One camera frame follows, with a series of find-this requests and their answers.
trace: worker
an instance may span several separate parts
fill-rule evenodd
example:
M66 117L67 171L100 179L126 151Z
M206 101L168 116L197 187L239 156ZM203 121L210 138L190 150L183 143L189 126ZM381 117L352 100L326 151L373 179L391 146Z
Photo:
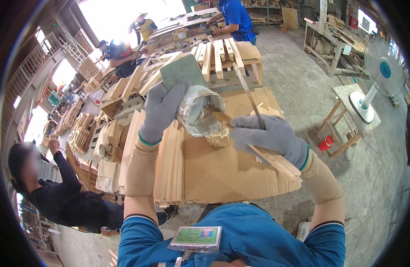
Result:
M137 34L138 45L141 42L141 35L143 36L143 40L147 40L149 39L150 35L152 35L153 32L158 28L156 24L154 24L154 21L149 18L145 19L146 16L147 13L141 12L135 19L135 21L129 25L129 34L132 32L132 30L140 28L135 31L135 33Z
M81 191L76 173L60 152L57 139L49 147L61 173L62 183L37 180L43 157L31 142L14 144L8 157L11 182L15 190L30 201L40 214L50 221L68 227L84 227L87 231L101 233L101 227L118 230L123 222L123 206L102 199L101 194ZM76 165L80 163L75 157ZM159 223L170 219L177 211L170 206L159 213Z
M224 18L226 27L215 28L213 35L223 35L230 33L237 41L250 41L255 45L257 38L253 30L251 17L239 0L219 0L221 12L210 18L206 24L211 24Z
M131 75L137 67L138 57L149 51L143 49L133 52L129 43L113 39L109 45L109 52L110 67L116 68L114 73L119 78L125 78Z
M97 48L102 53L101 61L104 61L104 60L110 61L110 47L107 45L107 41L101 40Z
M188 82L182 80L168 92L162 82L149 90L144 123L127 168L119 267L151 266L158 262L173 266L177 257L184 254L167 248L171 239L164 240L158 228L153 188L159 142L164 130L175 119L188 87ZM286 121L276 116L261 117L265 130L259 128L256 116L240 116L231 121L234 129L230 136L234 146L251 153L248 145L278 152L302 172L301 179L316 204L309 235L301 242L256 205L214 206L212 210L205 209L200 221L193 226L221 226L219 252L193 253L182 266L342 266L346 253L345 200L338 182ZM198 238L210 235L212 233L203 232Z

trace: cardboard sheet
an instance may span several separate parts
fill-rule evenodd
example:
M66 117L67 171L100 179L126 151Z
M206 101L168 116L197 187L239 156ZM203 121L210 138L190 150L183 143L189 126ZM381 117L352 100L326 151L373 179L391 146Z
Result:
M269 87L253 89L257 103L281 111ZM231 117L249 115L253 110L243 90L221 93L226 113ZM199 203L233 202L276 196L297 190L300 179L292 182L274 168L257 163L255 156L238 152L230 140L228 147L211 147L205 137L186 134L185 199Z

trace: wooden stool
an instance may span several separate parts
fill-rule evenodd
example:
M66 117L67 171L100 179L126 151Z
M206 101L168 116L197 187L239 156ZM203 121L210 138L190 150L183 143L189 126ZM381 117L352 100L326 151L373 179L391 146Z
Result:
M361 88L356 83L333 87L332 90L336 93L338 99L336 104L330 111L330 114L328 114L322 125L319 127L318 132L322 131L325 125L328 125L331 134L334 138L334 141L339 146L337 151L330 156L331 158L334 158L338 156L341 152L343 152L346 148L349 148L352 145L356 144L361 138L369 134L373 129L375 129L375 127L377 127L381 123L381 120L372 106L370 106L370 109L374 111L374 120L370 124L366 124L353 109L349 101L349 95L354 91L359 91L362 93ZM341 111L340 117L338 117L334 122L334 126L341 120L341 118L344 118L349 127L349 130L351 131L351 134L348 137L348 141L344 144L342 144L341 141L338 139L334 127L330 123L331 118L334 116L334 113L337 111L340 104L343 104L344 109L343 111ZM355 130L352 124L347 120L346 113L349 113L350 117L352 118L352 122L355 124L357 130Z

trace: teal polo shirt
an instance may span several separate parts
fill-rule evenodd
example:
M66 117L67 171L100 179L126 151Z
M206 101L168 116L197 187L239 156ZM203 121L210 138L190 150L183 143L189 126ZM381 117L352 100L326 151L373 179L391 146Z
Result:
M294 238L266 211L250 204L227 204L210 211L196 227L222 226L218 253L193 253L184 267L209 267L213 261L242 259L258 266L343 266L345 231L341 222L318 225L303 242ZM166 248L156 223L147 216L129 216L121 228L118 267L152 266L165 262L175 265L183 252Z

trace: concrete floor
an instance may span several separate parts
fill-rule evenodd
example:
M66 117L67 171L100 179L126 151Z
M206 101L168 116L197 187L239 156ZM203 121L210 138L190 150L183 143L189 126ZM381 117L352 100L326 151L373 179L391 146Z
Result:
M263 85L272 88L284 117L329 166L345 191L345 266L368 266L393 232L403 194L409 188L408 175L405 175L406 103L399 97L400 107L393 109L389 99L377 93L372 104L381 125L346 151L347 160L343 154L330 159L314 140L329 134L324 130L318 135L316 129L336 102L331 87L342 83L337 76L329 78L318 60L303 52L303 42L304 29L301 28L287 32L281 32L277 26L261 29L257 47L263 56ZM346 129L345 123L337 125L339 135L344 138ZM305 185L292 193L250 202L267 210L293 235L297 233L298 224L313 215L314 204ZM201 204L181 206L179 215L161 227L164 237L172 237L179 226L192 225L202 210ZM117 251L117 238L110 240L63 226L59 229L57 246L66 267L109 266L108 249Z

